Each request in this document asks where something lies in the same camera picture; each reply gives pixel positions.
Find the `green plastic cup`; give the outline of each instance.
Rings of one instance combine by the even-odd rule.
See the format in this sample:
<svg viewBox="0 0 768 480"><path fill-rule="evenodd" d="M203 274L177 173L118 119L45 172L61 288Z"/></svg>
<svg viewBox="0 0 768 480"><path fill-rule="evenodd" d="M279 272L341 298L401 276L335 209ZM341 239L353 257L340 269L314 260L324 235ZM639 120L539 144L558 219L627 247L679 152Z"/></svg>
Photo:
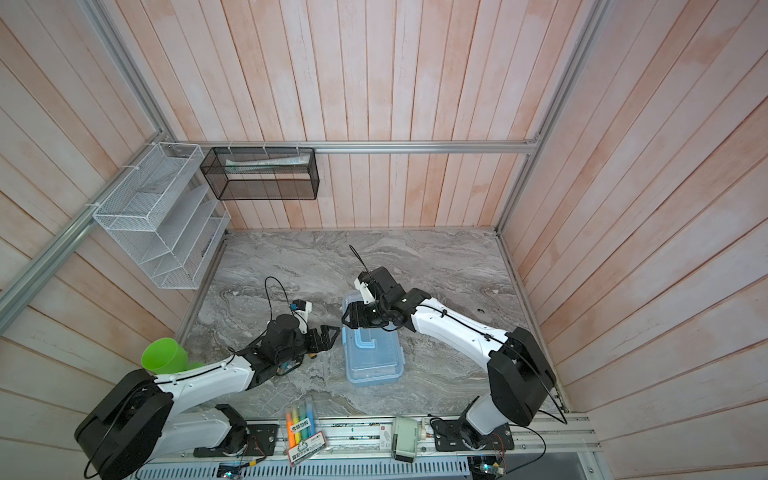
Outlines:
<svg viewBox="0 0 768 480"><path fill-rule="evenodd" d="M141 354L141 366L152 373L179 373L188 370L187 351L176 340L155 340Z"/></svg>

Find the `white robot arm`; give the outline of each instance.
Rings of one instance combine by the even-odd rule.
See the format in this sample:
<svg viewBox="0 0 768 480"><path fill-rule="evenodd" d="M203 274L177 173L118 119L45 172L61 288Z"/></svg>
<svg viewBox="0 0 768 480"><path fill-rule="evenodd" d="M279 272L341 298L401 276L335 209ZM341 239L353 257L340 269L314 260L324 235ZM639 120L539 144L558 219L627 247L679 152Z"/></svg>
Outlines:
<svg viewBox="0 0 768 480"><path fill-rule="evenodd" d="M229 359L172 375L151 375L143 369L129 372L75 430L89 464L103 480L120 480L172 452L198 447L216 448L223 455L242 451L247 446L247 425L231 406L183 412L218 396L252 389L300 366L306 353L333 347L338 326L308 330L312 304L294 300L290 308L291 315L278 315Z"/></svg>
<svg viewBox="0 0 768 480"><path fill-rule="evenodd" d="M342 318L349 328L381 328L390 323L432 336L464 353L488 373L491 392L466 412L480 435L513 422L527 426L555 384L552 368L529 331L509 333L483 325L432 298L406 292L380 266L355 279L363 301L350 303Z"/></svg>

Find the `marble floor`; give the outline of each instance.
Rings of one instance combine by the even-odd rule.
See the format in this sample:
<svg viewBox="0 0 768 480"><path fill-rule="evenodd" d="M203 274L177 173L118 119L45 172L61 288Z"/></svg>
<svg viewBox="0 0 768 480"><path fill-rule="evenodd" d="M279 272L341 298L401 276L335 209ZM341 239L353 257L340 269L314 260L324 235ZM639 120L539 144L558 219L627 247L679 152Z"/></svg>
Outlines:
<svg viewBox="0 0 768 480"><path fill-rule="evenodd" d="M407 290L416 286L450 308L512 331L526 324L496 236L487 230L295 231L232 233L197 321L184 347L191 361L229 356L264 329L269 307L264 278L280 279L288 297L313 303L310 328L341 325L340 304L362 270L348 244L368 267L385 266ZM270 281L275 315L286 313L283 292ZM357 387L346 379L341 339L328 352L290 374L246 392L222 396L247 419L274 418L291 402L311 395L316 414L458 415L488 392L488 377L453 348L406 329L398 331L406 367L395 383Z"/></svg>

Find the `yellow highlighter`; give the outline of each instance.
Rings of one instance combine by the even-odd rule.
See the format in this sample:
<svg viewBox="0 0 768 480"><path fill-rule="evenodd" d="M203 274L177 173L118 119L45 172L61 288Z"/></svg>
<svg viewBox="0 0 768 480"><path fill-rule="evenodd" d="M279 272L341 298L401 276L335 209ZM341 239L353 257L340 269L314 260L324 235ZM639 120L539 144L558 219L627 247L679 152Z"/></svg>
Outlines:
<svg viewBox="0 0 768 480"><path fill-rule="evenodd" d="M293 410L291 410L290 414L293 417L293 424L295 425L299 423L299 409L294 407ZM294 433L294 435L296 436L296 444L299 445L299 443L301 442L301 432L296 432Z"/></svg>

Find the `highlighter pack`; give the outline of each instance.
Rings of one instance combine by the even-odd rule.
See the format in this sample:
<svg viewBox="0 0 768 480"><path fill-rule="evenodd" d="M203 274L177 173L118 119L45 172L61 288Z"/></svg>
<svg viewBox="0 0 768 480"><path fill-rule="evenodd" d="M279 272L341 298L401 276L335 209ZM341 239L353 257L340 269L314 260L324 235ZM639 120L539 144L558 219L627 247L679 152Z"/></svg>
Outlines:
<svg viewBox="0 0 768 480"><path fill-rule="evenodd" d="M291 466L312 458L328 446L325 435L317 428L314 412L310 397L288 406L285 411L288 460Z"/></svg>

